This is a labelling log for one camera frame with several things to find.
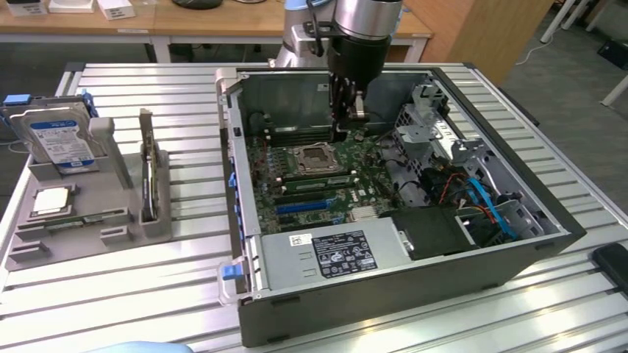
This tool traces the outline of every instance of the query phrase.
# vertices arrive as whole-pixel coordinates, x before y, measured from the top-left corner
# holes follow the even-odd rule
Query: warning label
[[[377,268],[373,252],[361,230],[311,238],[311,244],[325,278]]]

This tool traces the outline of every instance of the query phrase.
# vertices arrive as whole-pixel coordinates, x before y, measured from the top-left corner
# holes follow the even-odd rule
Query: black mouse
[[[173,3],[186,9],[207,10],[218,7],[222,0],[173,0]]]

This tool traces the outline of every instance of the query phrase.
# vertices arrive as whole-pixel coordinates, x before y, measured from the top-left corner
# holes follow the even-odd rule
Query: green circuit board
[[[375,144],[377,136],[357,141],[349,135],[338,143],[289,147],[270,147],[261,138],[246,139],[262,234],[351,222],[350,210],[355,207],[371,206],[377,214],[401,207],[391,180],[377,159]],[[277,215],[277,205],[307,202],[326,202],[327,207]]]

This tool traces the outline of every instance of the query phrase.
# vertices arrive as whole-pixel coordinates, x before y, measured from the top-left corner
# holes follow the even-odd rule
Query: hard drive
[[[86,132],[90,112],[83,99],[78,96],[69,100],[2,109],[34,162],[53,163],[61,174],[97,171],[94,158],[105,155]]]

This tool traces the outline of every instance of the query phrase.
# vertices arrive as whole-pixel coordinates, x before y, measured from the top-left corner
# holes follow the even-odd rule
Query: aluminum workbench
[[[235,307],[217,303],[215,266],[230,248],[215,66],[93,64],[65,72],[57,94],[82,88],[93,94],[99,115],[114,117],[122,153],[137,148],[139,108],[154,113],[154,135],[170,158],[173,240],[0,272],[3,352],[81,352],[129,340],[186,343],[197,352],[229,353],[615,352],[628,347],[628,300],[589,259],[598,245],[628,244],[626,215],[482,75],[457,64],[441,68],[587,235],[499,288],[275,345],[241,347]],[[450,117],[469,137],[473,129],[454,108]],[[25,171],[0,223],[2,249],[26,180]]]

